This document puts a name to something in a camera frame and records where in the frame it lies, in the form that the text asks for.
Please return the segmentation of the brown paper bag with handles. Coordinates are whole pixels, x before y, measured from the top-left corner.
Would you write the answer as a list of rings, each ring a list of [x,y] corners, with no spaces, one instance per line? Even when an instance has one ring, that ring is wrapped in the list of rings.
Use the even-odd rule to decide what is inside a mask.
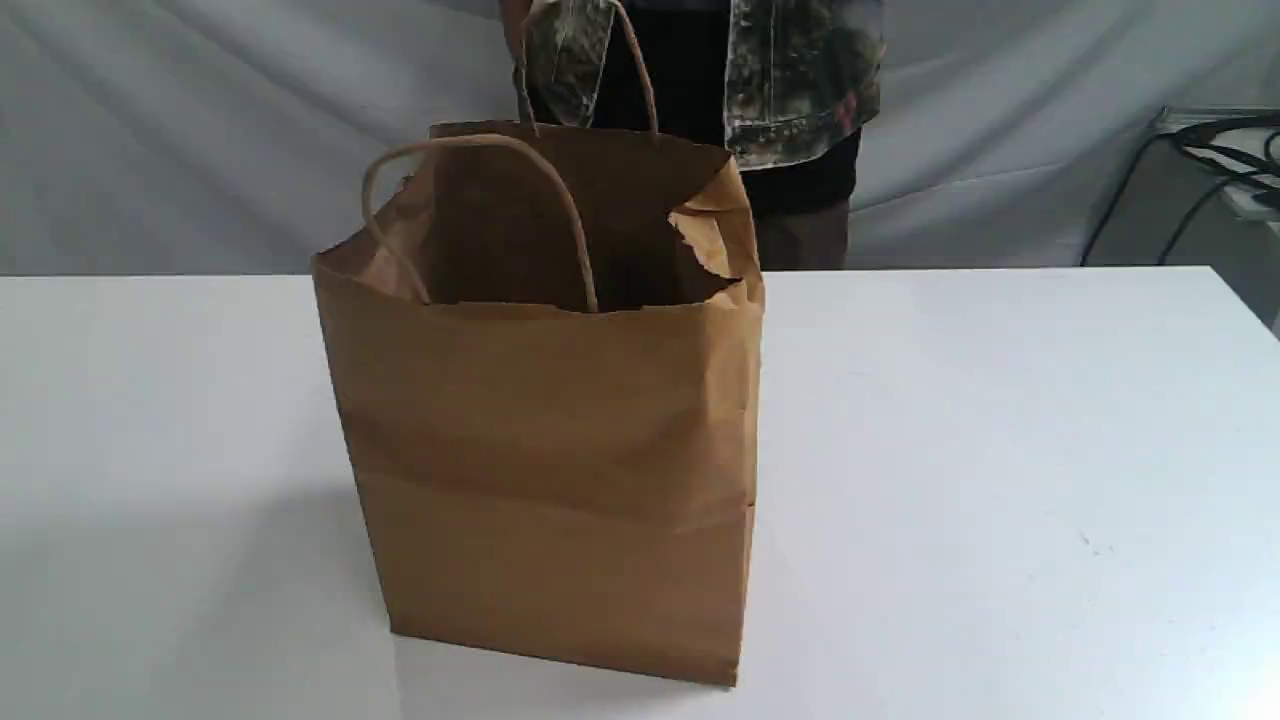
[[[311,272],[390,629],[739,680],[765,291],[733,156],[439,124]]]

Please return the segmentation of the person's torso in camouflage jacket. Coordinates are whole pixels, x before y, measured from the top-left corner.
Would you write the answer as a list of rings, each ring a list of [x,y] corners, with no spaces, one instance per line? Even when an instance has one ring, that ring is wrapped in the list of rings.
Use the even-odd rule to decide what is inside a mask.
[[[731,151],[767,272],[849,256],[861,135],[881,109],[881,1],[500,1],[526,119]],[[655,119],[649,117],[655,111]]]

